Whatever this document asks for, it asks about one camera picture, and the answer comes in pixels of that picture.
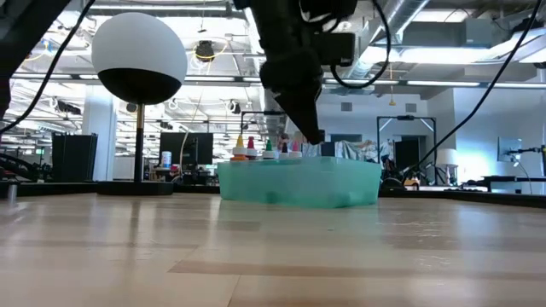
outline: wooden table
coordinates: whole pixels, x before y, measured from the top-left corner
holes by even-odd
[[[217,195],[0,204],[0,305],[546,306],[546,211]]]

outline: fluorescent light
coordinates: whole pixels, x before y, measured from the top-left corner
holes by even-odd
[[[526,83],[501,83],[495,84],[498,89],[541,89],[546,90],[546,84],[526,84]]]
[[[45,73],[14,73],[11,78],[45,78]]]
[[[423,64],[470,64],[484,59],[488,53],[488,49],[411,48],[402,52],[400,61]]]
[[[374,85],[398,85],[397,80],[377,80],[374,82]]]
[[[79,75],[80,78],[84,80],[98,80],[99,76],[97,75]]]
[[[234,77],[210,77],[210,76],[188,76],[184,81],[188,82],[234,82]]]
[[[72,76],[67,74],[54,73],[51,75],[50,78],[72,78]]]
[[[259,77],[245,77],[242,79],[242,81],[249,83],[262,83],[262,80]]]
[[[45,78],[45,73],[14,73],[11,78],[17,79],[43,79]],[[71,78],[68,74],[53,73],[51,74],[52,79],[58,78]]]
[[[452,87],[476,87],[479,82],[450,82],[450,81],[408,81],[408,85],[416,86],[452,86]]]
[[[134,9],[134,10],[196,10],[196,11],[211,11],[211,10],[225,10],[225,7],[221,6],[188,6],[188,5],[109,5],[98,4],[93,5],[93,9]]]
[[[544,63],[546,62],[546,48],[527,56],[520,61],[521,63]]]

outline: translucent plastic container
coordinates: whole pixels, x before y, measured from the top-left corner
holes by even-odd
[[[380,172],[375,163],[332,157],[218,164],[225,200],[308,208],[373,205]]]

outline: red bottle cap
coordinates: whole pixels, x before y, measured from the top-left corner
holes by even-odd
[[[254,136],[249,136],[248,137],[248,146],[247,146],[248,149],[254,149]]]
[[[292,151],[299,151],[299,143],[298,141],[292,142]]]

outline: white spherical lamp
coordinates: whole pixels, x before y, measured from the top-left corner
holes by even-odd
[[[93,38],[91,58],[102,84],[139,105],[172,98],[188,72],[186,49],[157,18],[124,13],[107,20]]]

